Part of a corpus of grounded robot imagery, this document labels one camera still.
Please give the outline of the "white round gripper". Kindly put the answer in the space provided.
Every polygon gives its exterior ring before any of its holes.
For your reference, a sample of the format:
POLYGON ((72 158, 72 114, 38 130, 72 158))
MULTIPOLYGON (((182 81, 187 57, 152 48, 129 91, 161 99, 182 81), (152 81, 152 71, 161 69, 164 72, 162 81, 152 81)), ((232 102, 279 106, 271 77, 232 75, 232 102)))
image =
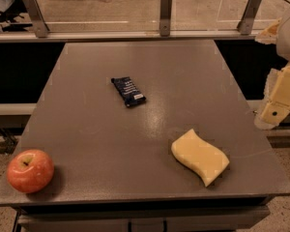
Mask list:
MULTIPOLYGON (((290 9, 260 32, 255 40, 260 44, 276 44, 276 53, 290 61, 290 9)), ((280 71, 271 69, 267 77, 264 98, 254 118, 260 130, 271 130, 290 113, 290 62, 280 71)))

